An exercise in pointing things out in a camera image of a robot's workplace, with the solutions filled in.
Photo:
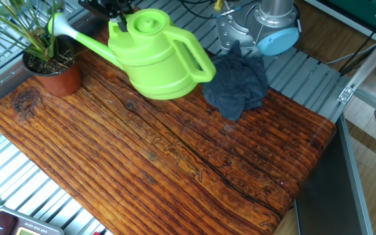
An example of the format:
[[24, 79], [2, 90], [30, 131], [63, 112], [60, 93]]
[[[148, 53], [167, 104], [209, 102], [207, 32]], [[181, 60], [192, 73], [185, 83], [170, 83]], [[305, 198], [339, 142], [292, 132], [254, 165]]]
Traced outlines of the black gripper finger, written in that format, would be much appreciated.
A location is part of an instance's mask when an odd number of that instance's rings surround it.
[[132, 0], [121, 0], [121, 12], [123, 14], [133, 14], [134, 7], [132, 6]]
[[128, 32], [125, 14], [121, 12], [121, 0], [78, 0], [78, 4], [102, 19], [117, 23], [121, 31]]

